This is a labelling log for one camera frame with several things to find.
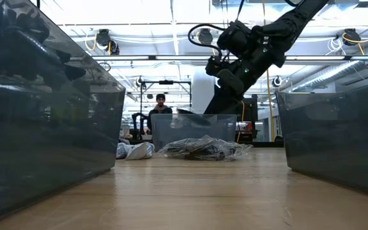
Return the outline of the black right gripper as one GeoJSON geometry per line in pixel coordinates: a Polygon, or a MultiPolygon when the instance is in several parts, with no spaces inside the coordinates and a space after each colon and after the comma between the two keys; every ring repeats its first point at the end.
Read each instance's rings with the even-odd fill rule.
{"type": "Polygon", "coordinates": [[[268,68],[269,51],[266,48],[257,49],[251,56],[229,62],[228,68],[219,71],[216,77],[218,86],[214,85],[214,96],[204,111],[205,117],[241,114],[244,94],[268,68]]]}

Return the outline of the clear plastic bag dark contents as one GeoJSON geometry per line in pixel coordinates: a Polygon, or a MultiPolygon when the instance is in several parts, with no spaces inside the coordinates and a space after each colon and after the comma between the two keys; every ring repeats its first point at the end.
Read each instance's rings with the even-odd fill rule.
{"type": "Polygon", "coordinates": [[[210,137],[209,135],[205,135],[201,138],[182,139],[166,144],[158,150],[158,153],[163,157],[184,158],[186,150],[190,150],[194,146],[200,146],[211,142],[224,142],[224,140],[210,137]]]}
{"type": "Polygon", "coordinates": [[[233,161],[245,158],[253,148],[250,144],[236,142],[211,142],[186,150],[184,159],[204,161],[233,161]]]}

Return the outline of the blue white toothpaste tube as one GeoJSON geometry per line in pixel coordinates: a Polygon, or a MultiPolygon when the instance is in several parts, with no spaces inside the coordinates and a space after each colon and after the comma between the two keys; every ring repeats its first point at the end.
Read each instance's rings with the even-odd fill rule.
{"type": "Polygon", "coordinates": [[[142,142],[136,145],[129,145],[126,160],[144,160],[153,156],[155,147],[150,142],[142,142]]]}
{"type": "Polygon", "coordinates": [[[130,146],[123,142],[119,142],[116,150],[116,159],[124,159],[127,157],[128,152],[130,151],[130,146]]]}

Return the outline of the black monitor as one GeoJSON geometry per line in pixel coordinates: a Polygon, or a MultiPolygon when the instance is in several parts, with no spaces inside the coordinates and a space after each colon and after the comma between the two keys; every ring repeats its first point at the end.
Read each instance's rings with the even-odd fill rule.
{"type": "Polygon", "coordinates": [[[257,95],[244,98],[241,103],[240,121],[255,122],[257,118],[257,95]]]}

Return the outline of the white column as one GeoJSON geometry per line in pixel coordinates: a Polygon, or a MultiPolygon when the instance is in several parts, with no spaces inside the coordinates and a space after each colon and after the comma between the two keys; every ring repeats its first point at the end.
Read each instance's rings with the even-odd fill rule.
{"type": "Polygon", "coordinates": [[[206,73],[203,66],[193,67],[192,108],[203,114],[215,94],[215,78],[206,73]]]}

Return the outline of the smoke grey plastic bin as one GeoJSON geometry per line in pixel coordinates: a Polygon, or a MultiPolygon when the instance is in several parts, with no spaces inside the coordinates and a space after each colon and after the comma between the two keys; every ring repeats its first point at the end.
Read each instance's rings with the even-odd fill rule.
{"type": "Polygon", "coordinates": [[[50,29],[45,44],[86,74],[56,82],[0,74],[0,219],[103,174],[116,159],[125,88],[39,11],[50,29]]]}
{"type": "Polygon", "coordinates": [[[237,116],[233,114],[154,114],[151,116],[152,141],[156,150],[182,139],[205,135],[234,141],[237,116]]]}
{"type": "Polygon", "coordinates": [[[368,194],[368,85],[276,97],[288,167],[368,194]]]}

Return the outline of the person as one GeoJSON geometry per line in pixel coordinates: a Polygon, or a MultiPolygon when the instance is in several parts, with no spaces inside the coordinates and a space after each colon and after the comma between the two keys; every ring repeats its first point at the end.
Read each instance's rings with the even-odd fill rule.
{"type": "Polygon", "coordinates": [[[147,126],[148,126],[148,130],[150,133],[152,133],[153,128],[152,128],[152,121],[151,121],[151,116],[154,114],[172,114],[173,110],[165,105],[165,95],[164,94],[158,94],[156,96],[156,101],[157,104],[156,106],[149,112],[148,115],[148,121],[147,121],[147,126]]]}

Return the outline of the ceiling light strip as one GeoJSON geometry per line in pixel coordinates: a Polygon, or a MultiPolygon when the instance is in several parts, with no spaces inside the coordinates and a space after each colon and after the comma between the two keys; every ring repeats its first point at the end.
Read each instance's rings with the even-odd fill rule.
{"type": "MultiPolygon", "coordinates": [[[[210,56],[92,56],[96,61],[206,61],[210,56]]],[[[368,61],[368,56],[285,56],[285,61],[368,61]]]]}

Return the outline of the black aluminium table frame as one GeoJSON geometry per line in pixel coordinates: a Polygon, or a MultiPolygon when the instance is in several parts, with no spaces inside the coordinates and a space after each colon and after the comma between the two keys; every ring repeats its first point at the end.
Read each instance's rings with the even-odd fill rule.
{"type": "Polygon", "coordinates": [[[252,142],[240,141],[240,144],[252,145],[254,148],[283,148],[283,142],[252,142]]]}

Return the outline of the black gantry frame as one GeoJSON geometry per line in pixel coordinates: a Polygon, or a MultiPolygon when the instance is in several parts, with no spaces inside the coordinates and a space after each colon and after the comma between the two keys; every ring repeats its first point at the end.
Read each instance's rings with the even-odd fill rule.
{"type": "Polygon", "coordinates": [[[140,111],[143,113],[143,95],[144,92],[150,89],[154,84],[159,85],[173,85],[178,84],[189,95],[189,106],[192,106],[192,83],[189,81],[180,80],[144,80],[142,79],[142,86],[140,87],[140,111]]]}

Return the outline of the silver ventilation duct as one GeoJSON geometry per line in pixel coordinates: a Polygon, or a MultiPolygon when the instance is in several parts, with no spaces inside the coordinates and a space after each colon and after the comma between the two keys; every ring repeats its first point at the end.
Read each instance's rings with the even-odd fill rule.
{"type": "Polygon", "coordinates": [[[366,67],[364,61],[348,61],[341,65],[329,66],[309,77],[309,80],[291,89],[292,92],[304,91],[327,85],[366,67]]]}

